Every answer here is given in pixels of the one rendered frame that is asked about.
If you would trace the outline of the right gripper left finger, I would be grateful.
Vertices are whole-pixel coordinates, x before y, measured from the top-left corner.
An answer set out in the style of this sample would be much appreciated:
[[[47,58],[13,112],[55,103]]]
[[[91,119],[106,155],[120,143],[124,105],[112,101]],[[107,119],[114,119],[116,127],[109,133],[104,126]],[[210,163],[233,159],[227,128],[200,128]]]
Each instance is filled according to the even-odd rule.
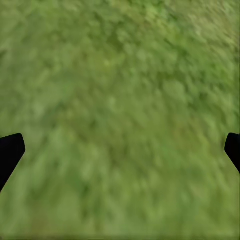
[[[0,192],[26,151],[21,133],[0,138]]]

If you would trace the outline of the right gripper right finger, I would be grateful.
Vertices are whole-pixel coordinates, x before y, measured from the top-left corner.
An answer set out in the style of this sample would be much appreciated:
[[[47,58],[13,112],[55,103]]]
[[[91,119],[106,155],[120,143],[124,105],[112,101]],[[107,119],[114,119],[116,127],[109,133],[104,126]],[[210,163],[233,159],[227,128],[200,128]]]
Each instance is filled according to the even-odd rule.
[[[229,133],[224,150],[240,172],[240,134]]]

